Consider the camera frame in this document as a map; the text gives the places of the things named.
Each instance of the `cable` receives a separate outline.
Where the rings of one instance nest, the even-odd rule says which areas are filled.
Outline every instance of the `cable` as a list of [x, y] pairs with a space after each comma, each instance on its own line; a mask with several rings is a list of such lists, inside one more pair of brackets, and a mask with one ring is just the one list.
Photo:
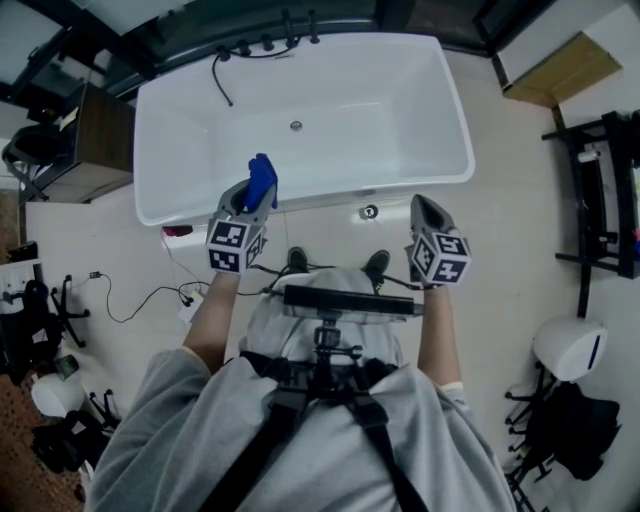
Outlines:
[[[272, 59], [274, 57], [280, 57], [280, 56], [284, 55], [285, 53], [290, 52], [294, 48], [297, 48], [301, 39], [302, 39], [302, 36], [299, 36], [295, 40], [295, 43], [291, 48], [287, 48], [286, 50], [281, 50], [281, 51], [276, 52], [276, 53], [268, 53], [266, 55], [242, 55], [240, 52], [236, 52], [234, 50], [229, 50], [229, 55], [233, 55], [235, 57], [240, 57], [242, 59]], [[225, 92], [224, 88], [220, 84], [220, 80], [218, 80], [218, 74], [216, 73], [216, 65], [218, 64], [219, 60], [220, 60], [220, 54], [216, 55], [216, 58], [213, 59], [213, 64], [211, 65], [211, 74], [213, 75], [213, 79], [215, 80], [216, 85], [218, 86], [218, 90], [222, 93], [222, 95], [224, 96], [224, 99], [227, 100], [228, 105], [230, 107], [233, 107], [233, 101], [231, 101], [231, 98], [229, 98], [229, 95]]]
[[224, 99], [227, 100], [227, 103], [229, 104], [229, 106], [233, 107], [233, 101], [231, 101], [231, 98], [229, 98], [227, 93], [224, 92], [224, 89], [220, 85], [220, 80], [218, 80], [218, 75], [216, 74], [216, 64], [218, 63], [219, 60], [220, 60], [220, 55], [216, 55], [216, 58], [213, 60], [213, 66], [211, 66], [211, 73], [213, 74], [213, 79], [216, 81], [218, 90], [222, 93], [222, 95], [224, 96]]
[[109, 297], [111, 296], [111, 288], [113, 286], [111, 278], [107, 274], [100, 274], [98, 277], [106, 277], [107, 280], [109, 281], [109, 290], [107, 291], [107, 314], [109, 315], [109, 318], [111, 318], [111, 320], [113, 320], [114, 322], [118, 322], [119, 324], [124, 324], [124, 323], [128, 322], [129, 320], [131, 320], [134, 316], [136, 316], [138, 314], [138, 312], [144, 307], [144, 305], [147, 302], [149, 302], [149, 299], [151, 299], [151, 297], [153, 297], [160, 290], [171, 290], [171, 291], [174, 291], [174, 292], [178, 292], [178, 294], [180, 295], [180, 300], [185, 305], [187, 303], [190, 304], [191, 302], [193, 302], [193, 299], [191, 297], [187, 297], [187, 295], [182, 293], [179, 288], [171, 288], [170, 286], [159, 286], [158, 288], [153, 290], [149, 295], [147, 295], [147, 298], [144, 299], [142, 304], [140, 304], [140, 306], [138, 306], [138, 308], [131, 314], [131, 316], [125, 318], [124, 320], [118, 320], [117, 318], [115, 318], [111, 314], [111, 308], [109, 307]]
[[[333, 265], [312, 265], [312, 264], [308, 264], [307, 266], [311, 270], [322, 270], [322, 269], [336, 268]], [[252, 265], [250, 268], [254, 268], [256, 270], [260, 270], [262, 272], [266, 272], [267, 274], [275, 275], [276, 278], [270, 284], [268, 284], [267, 286], [265, 286], [264, 288], [262, 288], [258, 292], [253, 292], [253, 293], [237, 292], [237, 294], [240, 295], [241, 297], [254, 297], [256, 295], [262, 295], [264, 293], [272, 293], [273, 287], [276, 285], [276, 283], [282, 277], [284, 277], [286, 275], [287, 271], [291, 269], [291, 265], [289, 265], [289, 264], [285, 265], [284, 268], [282, 268], [282, 270], [280, 270], [279, 272], [277, 270], [273, 270], [273, 269], [270, 269], [270, 268], [267, 268], [267, 267], [263, 267], [262, 265]], [[133, 317], [135, 317], [140, 312], [140, 310], [147, 304], [147, 302], [149, 302], [151, 297], [153, 297], [160, 290], [170, 290], [170, 291], [176, 292], [180, 297], [180, 301], [185, 306], [188, 306], [193, 302], [193, 299], [182, 291], [182, 289], [185, 286], [190, 286], [190, 285], [194, 285], [194, 284], [197, 284], [198, 286], [202, 286], [202, 285], [205, 285], [207, 287], [211, 286], [210, 283], [206, 283], [204, 281], [199, 281], [199, 280], [198, 281], [190, 281], [188, 283], [183, 283], [180, 286], [178, 286], [178, 288], [172, 288], [170, 286], [159, 286], [158, 288], [153, 290], [149, 295], [147, 295], [147, 298], [144, 299], [142, 304], [140, 304], [140, 306], [138, 306], [136, 308], [136, 310], [129, 317], [125, 318], [124, 320], [120, 320], [118, 318], [115, 318], [111, 314], [111, 307], [109, 305], [109, 298], [111, 297], [111, 289], [113, 287], [113, 282], [111, 281], [111, 278], [107, 274], [103, 274], [103, 273], [100, 273], [100, 272], [92, 272], [90, 274], [90, 277], [87, 280], [85, 280], [84, 282], [88, 281], [89, 279], [97, 279], [99, 277], [106, 277], [107, 280], [109, 281], [109, 289], [107, 290], [107, 300], [106, 300], [106, 303], [107, 303], [107, 314], [109, 315], [109, 318], [111, 318], [111, 320], [113, 320], [114, 322], [117, 322], [119, 324], [124, 324], [124, 323], [128, 322], [129, 320], [131, 320]], [[400, 279], [396, 279], [394, 277], [390, 277], [390, 276], [387, 276], [387, 275], [384, 275], [384, 274], [382, 275], [382, 278], [385, 281], [389, 280], [389, 281], [392, 281], [392, 282], [394, 282], [396, 284], [404, 286], [405, 288], [408, 288], [409, 290], [422, 290], [423, 289], [421, 286], [410, 284], [410, 283], [405, 283], [404, 281], [401, 281]]]

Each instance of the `backpack strap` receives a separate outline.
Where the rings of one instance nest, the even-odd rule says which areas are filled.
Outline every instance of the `backpack strap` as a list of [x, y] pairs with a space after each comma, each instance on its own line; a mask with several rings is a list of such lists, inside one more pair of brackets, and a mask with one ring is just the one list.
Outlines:
[[[270, 405], [269, 418], [218, 482], [200, 508], [201, 511], [232, 512], [240, 506], [276, 446], [291, 437], [308, 403], [306, 372], [296, 371], [285, 358], [272, 359], [248, 351], [241, 352], [240, 356], [247, 359], [261, 377], [277, 380], [278, 388]], [[377, 359], [367, 361], [362, 368], [354, 368], [353, 377], [359, 391], [343, 397], [341, 402], [351, 411], [382, 458], [403, 512], [429, 512], [415, 487], [396, 463], [386, 427], [389, 421], [386, 411], [368, 394], [371, 386], [395, 369], [396, 366], [385, 365]]]
[[387, 430], [389, 417], [384, 408], [371, 395], [356, 395], [351, 403], [345, 403], [345, 405], [364, 429], [369, 441], [387, 467], [403, 512], [428, 512], [418, 491], [396, 462]]
[[236, 510], [258, 480], [275, 447], [291, 436], [296, 420], [306, 406], [306, 393], [277, 389], [269, 418], [218, 482], [200, 510]]

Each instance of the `bathtub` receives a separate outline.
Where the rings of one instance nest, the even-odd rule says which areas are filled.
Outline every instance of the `bathtub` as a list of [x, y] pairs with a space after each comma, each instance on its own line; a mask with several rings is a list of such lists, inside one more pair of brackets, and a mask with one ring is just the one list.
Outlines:
[[[274, 51], [284, 48], [276, 43]], [[253, 55], [264, 54], [259, 46]], [[136, 209], [146, 225], [211, 214], [266, 153], [284, 210], [459, 183], [475, 162], [437, 39], [388, 33], [303, 38], [278, 58], [207, 58], [140, 88]]]

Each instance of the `shoe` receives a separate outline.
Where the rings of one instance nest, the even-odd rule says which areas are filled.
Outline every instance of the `shoe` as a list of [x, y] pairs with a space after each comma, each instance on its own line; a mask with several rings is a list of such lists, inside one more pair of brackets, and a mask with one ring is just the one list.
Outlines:
[[382, 276], [389, 268], [390, 259], [389, 251], [380, 250], [369, 258], [367, 264], [362, 267], [362, 271], [368, 276]]
[[307, 255], [300, 247], [292, 247], [287, 256], [287, 265], [289, 266], [289, 274], [308, 274], [309, 261]]
[[362, 271], [367, 274], [367, 277], [371, 279], [371, 284], [373, 285], [374, 293], [378, 293], [378, 290], [382, 288], [384, 284], [383, 274], [387, 271], [389, 267], [389, 260], [391, 256], [389, 255], [389, 251], [380, 250], [376, 252], [367, 264], [362, 267]]

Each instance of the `gray sweatshirt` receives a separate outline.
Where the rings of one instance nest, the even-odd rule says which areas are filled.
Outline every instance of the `gray sweatshirt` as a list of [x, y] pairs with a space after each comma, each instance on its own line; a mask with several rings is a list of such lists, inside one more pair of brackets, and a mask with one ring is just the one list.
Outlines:
[[[359, 271], [296, 275], [287, 282], [370, 292]], [[286, 317], [264, 297], [241, 350], [312, 357], [315, 320]], [[399, 366], [371, 388], [389, 416], [398, 465], [430, 512], [513, 511], [495, 456], [470, 421], [461, 383], [434, 386], [403, 364], [388, 324], [338, 324], [343, 345]], [[134, 404], [103, 454], [89, 511], [196, 511], [255, 436], [276, 382], [237, 358], [213, 377], [188, 349], [156, 355]], [[272, 456], [240, 511], [399, 511], [378, 452], [343, 406], [311, 402], [295, 435]]]

